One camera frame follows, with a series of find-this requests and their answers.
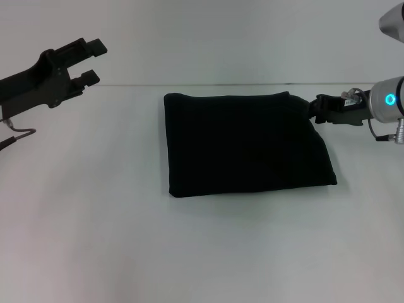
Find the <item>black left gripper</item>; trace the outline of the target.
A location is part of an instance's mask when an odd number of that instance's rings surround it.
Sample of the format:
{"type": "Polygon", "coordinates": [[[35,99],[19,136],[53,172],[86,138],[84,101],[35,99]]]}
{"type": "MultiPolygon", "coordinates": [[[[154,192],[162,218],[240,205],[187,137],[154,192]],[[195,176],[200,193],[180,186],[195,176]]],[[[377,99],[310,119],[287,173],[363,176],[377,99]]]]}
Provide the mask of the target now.
{"type": "Polygon", "coordinates": [[[67,68],[91,57],[107,53],[100,39],[86,42],[80,38],[57,50],[46,50],[29,69],[0,80],[0,105],[30,104],[52,105],[68,94],[79,96],[85,87],[100,82],[100,78],[89,70],[70,81],[67,68]]]}

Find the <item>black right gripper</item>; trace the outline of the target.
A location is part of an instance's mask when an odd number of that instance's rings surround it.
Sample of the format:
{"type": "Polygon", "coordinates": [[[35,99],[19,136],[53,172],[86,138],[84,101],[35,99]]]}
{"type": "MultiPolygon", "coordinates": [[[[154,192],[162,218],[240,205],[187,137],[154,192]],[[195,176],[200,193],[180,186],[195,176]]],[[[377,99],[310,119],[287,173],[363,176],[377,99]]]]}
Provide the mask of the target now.
{"type": "Polygon", "coordinates": [[[315,118],[316,124],[362,126],[363,121],[374,118],[369,107],[371,91],[356,90],[355,94],[362,99],[361,103],[358,104],[348,103],[341,97],[317,95],[316,99],[309,104],[309,118],[315,118]]]}

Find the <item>black t-shirt with FREE print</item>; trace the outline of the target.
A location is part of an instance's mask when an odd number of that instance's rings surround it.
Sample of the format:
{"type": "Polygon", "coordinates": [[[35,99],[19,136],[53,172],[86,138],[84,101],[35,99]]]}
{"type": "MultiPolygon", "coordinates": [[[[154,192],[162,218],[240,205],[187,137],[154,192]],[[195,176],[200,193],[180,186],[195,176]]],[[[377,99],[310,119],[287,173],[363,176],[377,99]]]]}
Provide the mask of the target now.
{"type": "Polygon", "coordinates": [[[176,198],[337,183],[308,101],[274,95],[164,97],[169,193],[176,198]]]}

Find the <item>silver mount screw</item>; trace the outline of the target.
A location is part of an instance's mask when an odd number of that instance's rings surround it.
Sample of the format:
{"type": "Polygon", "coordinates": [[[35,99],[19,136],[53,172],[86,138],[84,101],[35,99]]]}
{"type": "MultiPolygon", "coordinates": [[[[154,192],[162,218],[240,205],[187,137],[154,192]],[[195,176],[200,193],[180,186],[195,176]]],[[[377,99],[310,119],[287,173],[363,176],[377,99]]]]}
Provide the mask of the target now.
{"type": "Polygon", "coordinates": [[[355,88],[352,88],[347,92],[342,92],[341,98],[344,99],[348,103],[353,103],[353,104],[361,103],[362,99],[360,96],[355,94],[356,91],[357,90],[355,88]]]}

